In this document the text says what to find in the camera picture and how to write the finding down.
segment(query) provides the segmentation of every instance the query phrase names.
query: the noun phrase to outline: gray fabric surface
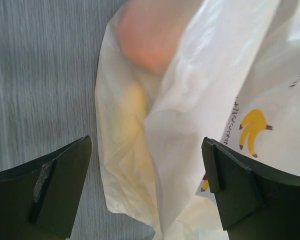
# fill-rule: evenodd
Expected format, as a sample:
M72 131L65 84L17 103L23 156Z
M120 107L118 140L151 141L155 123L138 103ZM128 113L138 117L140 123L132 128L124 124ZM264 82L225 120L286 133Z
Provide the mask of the gray fabric surface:
M108 20L124 0L0 0L0 171L82 136L93 141L72 240L146 240L153 230L107 211L94 88Z

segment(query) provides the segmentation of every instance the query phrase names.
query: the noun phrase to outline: white plastic bag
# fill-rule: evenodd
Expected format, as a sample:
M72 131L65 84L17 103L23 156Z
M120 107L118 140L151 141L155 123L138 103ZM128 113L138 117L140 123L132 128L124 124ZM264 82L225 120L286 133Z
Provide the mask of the white plastic bag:
M199 196L207 136L300 175L300 0L278 6L279 0L205 0L163 77L121 53L122 12L115 14L95 88L111 212L152 226L157 239L228 239L215 205Z

